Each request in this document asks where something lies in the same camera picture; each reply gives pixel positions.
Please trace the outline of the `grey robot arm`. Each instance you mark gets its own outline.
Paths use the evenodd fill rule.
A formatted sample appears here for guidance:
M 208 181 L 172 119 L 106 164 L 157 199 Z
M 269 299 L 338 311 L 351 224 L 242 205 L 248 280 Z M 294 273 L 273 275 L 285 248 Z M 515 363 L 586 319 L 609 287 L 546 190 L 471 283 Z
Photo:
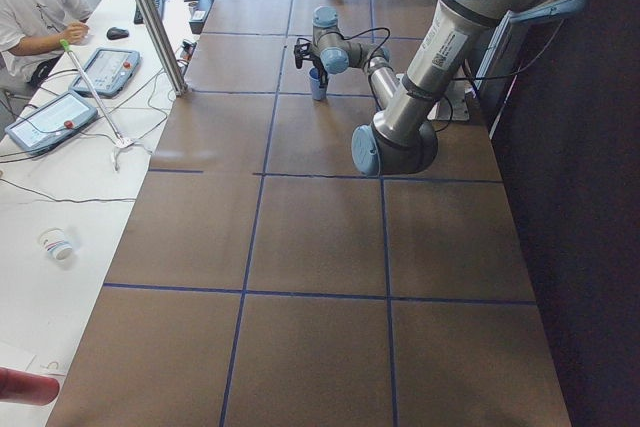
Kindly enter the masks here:
M 313 34 L 294 48 L 298 65 L 310 61 L 320 83 L 348 68 L 363 71 L 380 109 L 355 129 L 351 153 L 366 176 L 413 174 L 427 169 L 438 151 L 428 120 L 480 35 L 508 13 L 518 19 L 561 19 L 586 0 L 437 0 L 431 26 L 402 77 L 396 76 L 382 46 L 351 41 L 338 28 L 334 8 L 313 14 Z

